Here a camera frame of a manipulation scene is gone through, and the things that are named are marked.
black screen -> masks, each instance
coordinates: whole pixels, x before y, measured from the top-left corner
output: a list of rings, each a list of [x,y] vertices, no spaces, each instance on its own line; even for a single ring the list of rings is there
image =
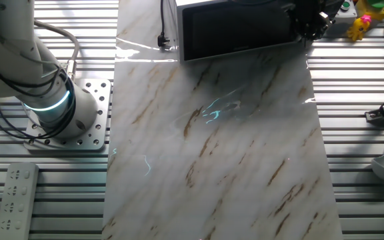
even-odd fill
[[[183,10],[185,60],[288,43],[295,39],[288,15],[276,1],[234,2]]]

marble slab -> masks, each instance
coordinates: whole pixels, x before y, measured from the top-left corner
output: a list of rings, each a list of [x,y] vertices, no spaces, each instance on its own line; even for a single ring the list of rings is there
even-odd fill
[[[342,239],[300,45],[181,65],[120,1],[103,239]]]

black cable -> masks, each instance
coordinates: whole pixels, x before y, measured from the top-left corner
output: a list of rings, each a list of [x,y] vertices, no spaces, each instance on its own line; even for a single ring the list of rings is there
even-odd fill
[[[164,29],[165,29],[165,24],[164,24],[164,10],[163,10],[163,4],[164,0],[161,0],[161,24],[162,24],[162,30],[161,30],[161,35],[164,36]]]
[[[44,83],[40,83],[40,84],[19,83],[19,82],[13,81],[13,80],[6,79],[4,76],[2,76],[2,74],[0,74],[0,80],[2,80],[2,82],[7,84],[10,88],[18,91],[21,94],[24,94],[24,95],[30,96],[30,97],[40,97],[40,96],[47,94],[48,92],[50,92],[52,90],[54,83],[55,83],[55,80],[61,71],[61,68],[59,66],[57,66],[57,68],[58,68],[57,72],[54,74],[54,76],[50,80],[48,80]],[[28,92],[18,88],[18,87],[37,88],[37,87],[43,87],[43,86],[48,85],[48,84],[50,84],[50,86],[44,92],[39,93],[39,94],[28,93]]]
[[[68,31],[66,31],[60,27],[55,27],[55,26],[52,26],[50,24],[42,23],[42,22],[37,21],[37,20],[34,20],[33,24],[35,24],[38,27],[43,27],[47,30],[53,31],[55,33],[61,34],[65,37],[69,38],[73,42],[73,44],[75,45],[75,48],[73,50],[72,57],[70,58],[70,60],[75,61],[77,59],[78,52],[79,52],[79,42],[78,42],[78,39],[72,33],[68,32]]]
[[[165,23],[164,23],[164,0],[161,0],[161,24],[162,24],[162,30],[161,34],[158,36],[158,47],[164,47],[170,40],[165,37]]]
[[[49,131],[48,133],[41,135],[41,136],[32,136],[32,135],[29,135],[29,134],[23,132],[22,130],[19,130],[18,128],[16,128],[16,126],[12,125],[8,121],[8,119],[4,116],[4,114],[2,113],[1,110],[0,110],[1,118],[13,130],[6,130],[2,127],[1,124],[0,124],[0,128],[6,134],[8,134],[12,137],[19,138],[19,139],[49,139],[49,138],[55,137],[56,135],[60,134],[68,126],[68,124],[72,121],[72,118],[73,118],[74,113],[75,113],[75,106],[76,106],[75,90],[74,90],[73,83],[69,78],[67,78],[67,81],[65,82],[65,84],[67,85],[67,90],[72,92],[72,95],[71,95],[72,98],[70,98],[70,100],[68,100],[69,101],[69,107],[66,108],[65,112],[63,113],[64,118],[62,118],[62,120],[60,120],[60,122],[62,122],[62,124],[58,128],[55,128],[55,129],[53,129],[53,130]],[[18,133],[22,134],[23,136],[15,135],[13,133],[10,133],[9,131],[17,131]]]

toy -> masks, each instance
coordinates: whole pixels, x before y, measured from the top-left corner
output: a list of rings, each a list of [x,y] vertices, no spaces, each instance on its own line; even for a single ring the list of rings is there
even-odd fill
[[[347,36],[352,38],[352,41],[362,40],[364,33],[368,30],[371,23],[371,17],[363,15],[353,22],[352,27],[347,30]]]
[[[358,0],[355,8],[359,17],[368,15],[373,20],[384,19],[384,0]]]

screw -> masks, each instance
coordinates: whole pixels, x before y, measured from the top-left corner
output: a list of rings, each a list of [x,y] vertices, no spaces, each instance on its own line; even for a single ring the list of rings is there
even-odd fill
[[[7,8],[7,6],[5,6],[4,4],[0,4],[0,10],[1,11],[4,11],[6,8]]]

